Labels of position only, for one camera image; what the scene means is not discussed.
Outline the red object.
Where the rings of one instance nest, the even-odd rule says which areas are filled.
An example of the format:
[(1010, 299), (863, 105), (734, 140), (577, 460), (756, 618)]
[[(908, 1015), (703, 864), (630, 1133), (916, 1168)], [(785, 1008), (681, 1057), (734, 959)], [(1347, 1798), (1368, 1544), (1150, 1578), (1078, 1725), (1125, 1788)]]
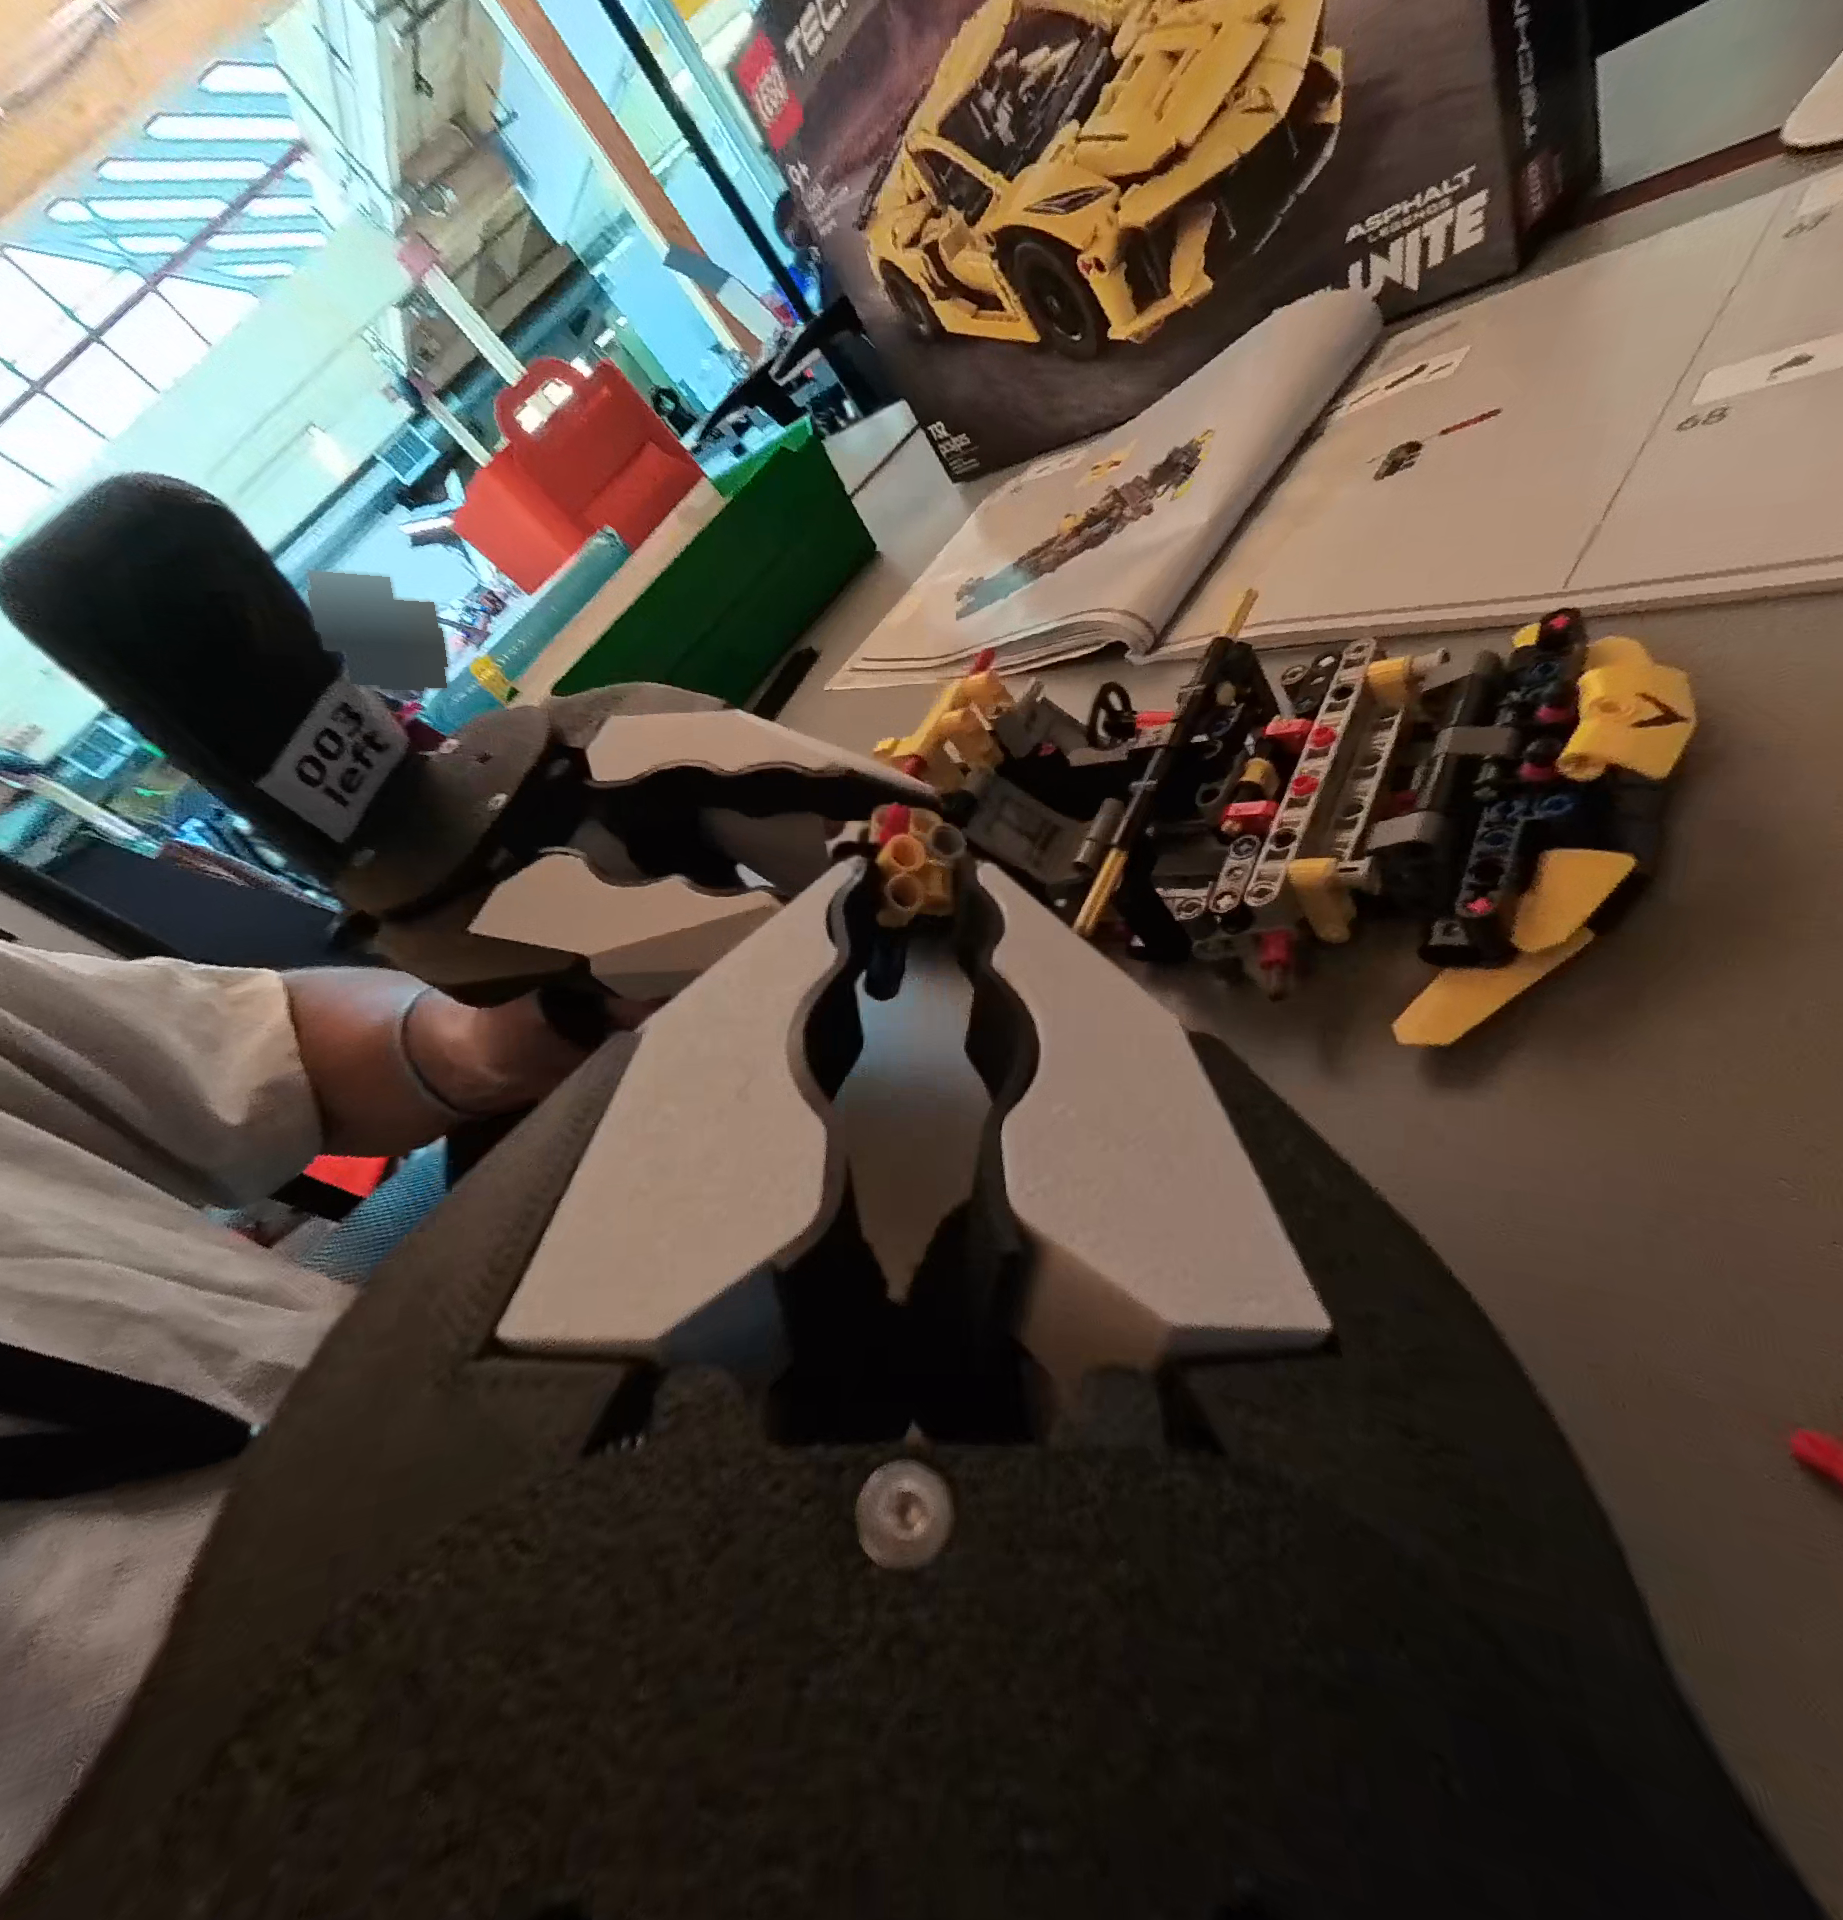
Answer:
[(304, 1216), (341, 1224), (358, 1212), (419, 1221), (451, 1188), (447, 1144), (408, 1155), (319, 1155), (275, 1193), (258, 1201), (261, 1216)]

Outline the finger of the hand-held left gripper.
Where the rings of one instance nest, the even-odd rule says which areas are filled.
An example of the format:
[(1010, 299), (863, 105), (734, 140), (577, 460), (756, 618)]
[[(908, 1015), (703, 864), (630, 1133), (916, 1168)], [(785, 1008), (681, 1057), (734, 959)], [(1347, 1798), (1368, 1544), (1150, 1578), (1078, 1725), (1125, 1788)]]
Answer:
[(936, 808), (926, 783), (870, 755), (750, 711), (630, 711), (586, 748), (590, 779), (660, 817), (705, 810), (750, 818), (866, 818), (888, 803)]
[(710, 972), (765, 927), (783, 903), (765, 889), (710, 891), (685, 876), (615, 881), (571, 848), (502, 878), (469, 933), (571, 953), (629, 998), (663, 998)]

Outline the teal roll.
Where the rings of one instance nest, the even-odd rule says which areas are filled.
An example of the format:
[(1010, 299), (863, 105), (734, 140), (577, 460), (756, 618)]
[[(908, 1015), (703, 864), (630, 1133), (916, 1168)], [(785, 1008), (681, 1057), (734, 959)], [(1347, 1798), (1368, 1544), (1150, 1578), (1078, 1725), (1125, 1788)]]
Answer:
[(629, 563), (632, 548), (614, 530), (601, 530), (541, 590), (524, 618), (503, 636), (491, 641), (468, 664), (466, 686), (474, 696), (498, 703), (513, 699), (507, 686), (518, 686), (560, 635), (573, 623), (605, 584)]

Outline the person's left hand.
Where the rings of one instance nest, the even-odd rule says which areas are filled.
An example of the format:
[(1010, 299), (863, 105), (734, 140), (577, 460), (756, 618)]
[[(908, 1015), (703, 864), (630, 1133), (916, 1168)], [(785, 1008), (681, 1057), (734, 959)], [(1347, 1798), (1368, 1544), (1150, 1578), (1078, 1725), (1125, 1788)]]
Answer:
[(489, 1100), (484, 1116), (522, 1111), (561, 1086), (601, 1044), (634, 1030), (659, 1000), (618, 996), (594, 981), (556, 984), (484, 1009), (487, 1049), (502, 1064), (502, 1107)]

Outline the person's left forearm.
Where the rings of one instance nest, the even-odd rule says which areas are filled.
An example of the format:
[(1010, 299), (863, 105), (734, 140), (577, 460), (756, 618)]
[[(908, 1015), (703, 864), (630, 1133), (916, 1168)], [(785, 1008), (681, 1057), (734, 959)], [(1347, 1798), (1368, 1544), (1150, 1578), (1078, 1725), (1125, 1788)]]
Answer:
[(405, 1017), (422, 985), (404, 972), (282, 975), (301, 1062), (330, 1155), (408, 1155), (448, 1120), (405, 1062)]

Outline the lego car model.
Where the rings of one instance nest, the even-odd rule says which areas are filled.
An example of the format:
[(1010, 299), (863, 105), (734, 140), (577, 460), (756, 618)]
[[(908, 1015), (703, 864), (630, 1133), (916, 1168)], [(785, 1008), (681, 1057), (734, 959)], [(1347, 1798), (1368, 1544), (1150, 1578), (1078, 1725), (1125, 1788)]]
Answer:
[(979, 656), (875, 756), (1076, 933), (1280, 998), (1365, 913), (1415, 926), (1427, 981), (1471, 965), (1457, 911), (1520, 893), (1548, 848), (1641, 861), (1597, 919), (1611, 929), (1653, 881), (1695, 732), (1685, 670), (1558, 608), (1469, 661), (1357, 639), (1280, 676), (1233, 619), (1170, 706), (1107, 681), (1086, 718)]

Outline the orange bag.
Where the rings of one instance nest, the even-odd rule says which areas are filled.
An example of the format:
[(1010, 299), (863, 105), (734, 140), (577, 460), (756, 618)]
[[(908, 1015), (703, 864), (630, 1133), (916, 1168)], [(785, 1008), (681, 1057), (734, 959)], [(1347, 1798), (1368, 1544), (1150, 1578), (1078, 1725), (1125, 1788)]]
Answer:
[(454, 535), (537, 594), (598, 533), (629, 548), (705, 480), (620, 368), (538, 357), (495, 400), (502, 446), (468, 483)]

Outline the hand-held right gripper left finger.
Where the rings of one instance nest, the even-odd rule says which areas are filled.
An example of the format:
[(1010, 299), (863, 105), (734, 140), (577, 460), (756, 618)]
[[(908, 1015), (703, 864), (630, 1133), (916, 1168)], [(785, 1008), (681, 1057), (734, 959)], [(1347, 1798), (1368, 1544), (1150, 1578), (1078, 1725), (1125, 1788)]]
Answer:
[(495, 1325), (513, 1353), (777, 1353), (772, 1270), (837, 1221), (844, 1152), (808, 1053), (856, 1009), (832, 867), (641, 1026)]

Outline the lego instruction booklet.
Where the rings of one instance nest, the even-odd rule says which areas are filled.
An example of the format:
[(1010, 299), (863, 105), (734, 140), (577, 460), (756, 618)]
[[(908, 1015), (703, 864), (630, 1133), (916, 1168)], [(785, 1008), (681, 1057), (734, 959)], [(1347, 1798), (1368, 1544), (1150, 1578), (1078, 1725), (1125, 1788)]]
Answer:
[(1395, 331), (1300, 299), (1013, 474), (830, 689), (1843, 592), (1843, 161)]

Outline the black floor lamp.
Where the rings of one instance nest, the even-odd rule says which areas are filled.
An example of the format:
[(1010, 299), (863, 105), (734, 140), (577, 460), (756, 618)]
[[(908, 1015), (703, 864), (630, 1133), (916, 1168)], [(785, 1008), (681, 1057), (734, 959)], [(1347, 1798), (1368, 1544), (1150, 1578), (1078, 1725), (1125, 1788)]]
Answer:
[(777, 220), (786, 183), (734, 79), (735, 57), (756, 25), (754, 7), (611, 3), (601, 10), (727, 218), (741, 232), (741, 249), (761, 273), (760, 290), (775, 293), (798, 324), (811, 321), (817, 290)]

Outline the yellow lego panel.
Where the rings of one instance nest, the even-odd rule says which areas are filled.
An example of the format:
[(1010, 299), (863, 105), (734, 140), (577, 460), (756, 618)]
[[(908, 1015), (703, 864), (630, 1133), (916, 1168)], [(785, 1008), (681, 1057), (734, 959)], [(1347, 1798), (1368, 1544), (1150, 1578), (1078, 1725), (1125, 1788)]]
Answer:
[(1496, 893), (1457, 911), (1471, 965), (1441, 965), (1393, 1019), (1395, 1044), (1446, 1048), (1579, 958), (1597, 940), (1597, 919), (1641, 875), (1634, 853), (1548, 848), (1520, 893)]

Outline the grey wristband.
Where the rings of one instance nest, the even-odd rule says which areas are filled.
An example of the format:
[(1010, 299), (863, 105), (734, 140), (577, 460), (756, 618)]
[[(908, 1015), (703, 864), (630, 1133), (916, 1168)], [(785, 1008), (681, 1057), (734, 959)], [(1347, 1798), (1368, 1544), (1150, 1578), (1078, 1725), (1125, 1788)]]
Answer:
[(443, 1124), (484, 1116), (489, 1100), (502, 1107), (507, 1080), (487, 1049), (484, 1009), (420, 984), (392, 1015), (390, 1045), (409, 1098)]

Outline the lego set box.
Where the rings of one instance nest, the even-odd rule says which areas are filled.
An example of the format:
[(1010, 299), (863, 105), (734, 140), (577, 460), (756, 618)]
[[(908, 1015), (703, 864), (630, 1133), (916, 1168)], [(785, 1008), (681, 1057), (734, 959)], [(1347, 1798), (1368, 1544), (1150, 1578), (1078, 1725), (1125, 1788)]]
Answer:
[(1602, 175), (1579, 3), (767, 3), (735, 83), (948, 478), (1150, 408), (1282, 304), (1393, 324)]

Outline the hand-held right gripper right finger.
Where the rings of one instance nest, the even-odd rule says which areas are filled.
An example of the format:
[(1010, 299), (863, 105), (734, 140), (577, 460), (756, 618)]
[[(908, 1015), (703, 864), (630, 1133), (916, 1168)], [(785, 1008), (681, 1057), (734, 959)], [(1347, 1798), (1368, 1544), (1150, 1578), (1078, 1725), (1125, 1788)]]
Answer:
[(1010, 1333), (1072, 1398), (1103, 1371), (1308, 1354), (1333, 1317), (1187, 1030), (1002, 867), (963, 897), (982, 1171)]

